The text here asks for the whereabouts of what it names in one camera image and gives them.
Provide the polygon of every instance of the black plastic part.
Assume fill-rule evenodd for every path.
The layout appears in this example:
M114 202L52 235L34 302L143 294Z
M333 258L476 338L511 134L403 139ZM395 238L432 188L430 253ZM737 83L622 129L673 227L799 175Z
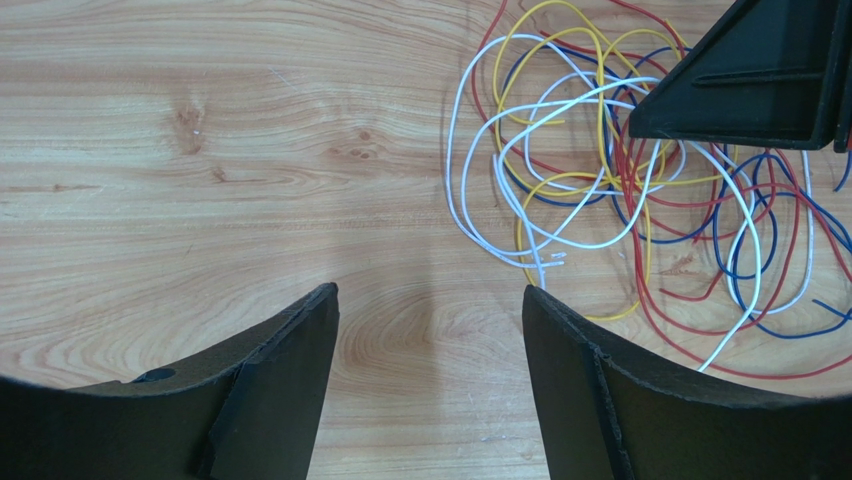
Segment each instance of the black plastic part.
M852 478L852 397L806 399L698 373L533 287L523 323L554 480Z
M304 479L337 339L337 287L134 382L0 377L0 478Z
M848 148L852 0L738 0L630 115L630 136Z

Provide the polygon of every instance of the black triangular object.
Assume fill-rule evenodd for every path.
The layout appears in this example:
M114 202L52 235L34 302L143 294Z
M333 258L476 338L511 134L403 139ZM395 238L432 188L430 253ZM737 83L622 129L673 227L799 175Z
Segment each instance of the black triangular object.
M850 15L852 0L738 0L633 111L630 135L846 151Z

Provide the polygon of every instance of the tangled wire pile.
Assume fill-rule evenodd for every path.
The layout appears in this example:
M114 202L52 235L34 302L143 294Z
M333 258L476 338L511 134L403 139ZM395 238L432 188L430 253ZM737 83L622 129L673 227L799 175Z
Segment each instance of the tangled wire pile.
M787 380L819 375L852 361L852 355L820 368L815 371L793 375L759 375L741 372L713 364L725 345L737 333L750 328L758 328L768 335L779 339L796 340L814 336L826 335L842 328L852 318L852 309L841 312L819 301L814 303L832 312L840 321L831 328L789 335L779 333L762 324L769 315L781 313L802 299L810 284L813 272L814 229L819 224L825 231L838 264L852 282L852 273L843 259L842 250L852 253L852 238L846 228L826 209L812 198L811 178L807 152L801 152L804 181L796 175L786 154L780 150L769 150L753 156L745 161L739 159L739 147L728 145L699 145L696 142L653 141L626 139L628 115L638 102L648 94L654 85L668 71L656 60L659 55L674 55L681 60L690 49L674 27L667 21L622 0L610 0L625 8L645 15L658 23L668 35L650 29L639 29L625 33L614 41L610 41L576 6L562 0L548 0L526 12L512 27L506 36L489 41L506 8L503 0L500 9L489 27L480 45L479 52L464 72L455 98L455 104L450 121L447 159L446 159L446 193L450 212L461 231L480 247L501 261L523 270L530 284L539 285L546 289L548 269L564 264L558 255L543 259L541 250L550 244L562 244L576 249L597 250L610 247L628 239L633 242L633 262L635 282L638 286L638 299L623 312L608 317L588 317L593 321L614 321L627 317L637 309L642 310L651 327L666 342L678 351L697 362L701 362L699 371L713 368L722 372L755 379ZM554 34L546 32L518 33L521 26L536 12L547 7L568 8L573 11L584 27L573 27ZM563 40L568 35L582 35L590 40L593 48L582 48ZM651 35L662 39L667 46L654 50L647 55L621 52L618 49L625 39L635 35ZM506 54L510 42L534 42L531 49L514 63L506 78L500 82L499 67ZM492 92L496 112L489 116L484 107L476 85L476 68L485 54L497 49L496 65L492 74ZM512 91L516 80L529 60L540 53L552 53L551 58L558 59L568 67L568 74L548 87L538 102L506 107L506 100ZM607 65L608 61L619 62L625 74L619 75L615 69ZM640 74L639 69L654 68L659 76ZM464 163L461 166L459 178L458 202L456 202L453 185L453 150L456 136L456 124L466 85L470 88L484 125L474 136ZM565 84L582 85L585 93L573 98L552 99L555 92L564 92ZM539 128L564 123L560 116L578 105L595 105L597 118L596 150L600 159L597 171L564 172L544 162L536 160L530 152L530 137ZM539 117L540 111L549 113ZM522 131L510 139L501 135L502 122L512 120L520 124ZM514 232L515 249L504 250L496 247L477 230L467 205L468 175L474 154L479 148L483 137L493 136L495 150L492 155L495 182L502 199L517 217ZM701 178L683 178L687 167L687 152L697 152L706 163L715 170L713 175ZM534 178L534 183L525 180L520 175L515 164L510 161L510 153L516 155L528 172L526 178ZM846 183L849 171L852 169L852 154L847 158L846 172L836 191ZM711 198L705 202L674 202L660 198L657 192L664 188L689 187L697 184L710 184ZM793 225L789 248L783 258L781 275L771 289L762 309L758 309L761 299L761 285L764 273L776 260L778 253L779 225L773 207L780 198L792 198L794 202ZM597 244L580 243L563 238L562 233L584 209L598 202L612 203L613 212L624 224L624 228L611 239ZM720 233L720 209L725 202L734 202L741 211L740 226L730 232ZM527 209L532 202L543 202L566 212L564 221L554 230L548 230L530 219ZM703 221L691 232L682 232L666 225L652 215L654 205L680 209L701 209L704 212ZM804 280L796 295L787 303L779 305L778 297L786 281L788 269L797 245L801 245L799 236L799 218L804 208L807 216L807 263ZM762 251L761 238L756 227L766 219L771 223L772 242L769 252ZM652 238L652 229L656 227L675 238ZM751 241L754 257L754 273L740 274L740 253L746 240ZM742 309L742 315L737 322L726 331L706 331L684 325L672 319L658 306L648 287L651 278L652 244L671 245L680 242L710 242L712 243L715 261L719 271L708 287L707 293L701 297L691 298L671 291L661 290L661 294L688 302L699 302L708 298L714 288L725 280L728 292L733 301ZM724 256L723 242L729 241L728 254ZM741 282L753 282L751 298L745 300L741 294ZM706 359L693 354L683 346L674 342L660 328L656 316L680 329L697 335L721 337L716 349Z

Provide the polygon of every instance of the wooden surface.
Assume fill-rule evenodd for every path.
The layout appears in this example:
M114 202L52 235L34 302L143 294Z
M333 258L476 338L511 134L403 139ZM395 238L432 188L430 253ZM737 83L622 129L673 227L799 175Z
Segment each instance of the wooden surface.
M458 231L442 186L451 101L498 3L3 2L0 373L57 387L126 381L335 281L342 323L311 478L547 478L521 336L523 276ZM697 3L643 5L694 43L730 1ZM498 32L533 4L510 2ZM653 27L603 0L578 5L613 35ZM536 18L535 27L578 24L556 9ZM544 81L529 78L530 92ZM481 124L470 104L459 154ZM570 142L550 151L593 161L589 118L579 114ZM508 247L512 217L495 208L482 158L473 211ZM848 194L829 192L841 170L838 157L814 156L815 196L849 219ZM588 216L570 236L601 239L616 225ZM819 294L775 325L836 322L812 296L848 307L821 233L817 246ZM714 272L700 245L654 252L657 286L698 293ZM568 253L552 293L590 314L633 301L626 244ZM664 304L728 328L736 310L723 292L713 298ZM695 366L640 315L609 328ZM677 338L702 355L716 342ZM720 362L809 371L845 356L850 340L750 332ZM850 373L744 383L819 396L852 390Z

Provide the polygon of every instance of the wood grain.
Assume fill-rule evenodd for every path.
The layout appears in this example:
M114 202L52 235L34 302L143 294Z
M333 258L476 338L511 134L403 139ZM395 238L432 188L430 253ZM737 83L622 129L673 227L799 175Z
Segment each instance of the wood grain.
M547 478L523 276L457 230L442 187L452 97L498 3L4 2L0 372L57 387L129 380L335 281L342 325L311 478ZM511 2L498 31L533 4ZM608 2L577 4L608 33L652 26ZM729 4L643 2L693 43ZM553 10L533 23L577 20ZM549 78L530 76L530 93ZM460 138L479 125L468 97ZM589 120L572 125L552 155L588 157ZM817 199L849 219L846 195L829 193L839 159L815 155L812 170ZM512 217L494 207L490 172L473 180L474 215L508 246ZM590 216L572 235L615 225ZM817 242L812 290L846 308L848 285ZM632 301L626 244L569 253L552 277L558 297L585 313ZM712 276L704 247L655 255L659 285L698 292ZM735 310L714 299L664 304L725 328ZM772 321L832 319L803 301ZM609 328L694 367L639 315ZM752 332L720 361L807 371L845 356L850 335L789 344ZM716 341L677 338L702 354ZM850 372L745 383L820 396L851 391Z

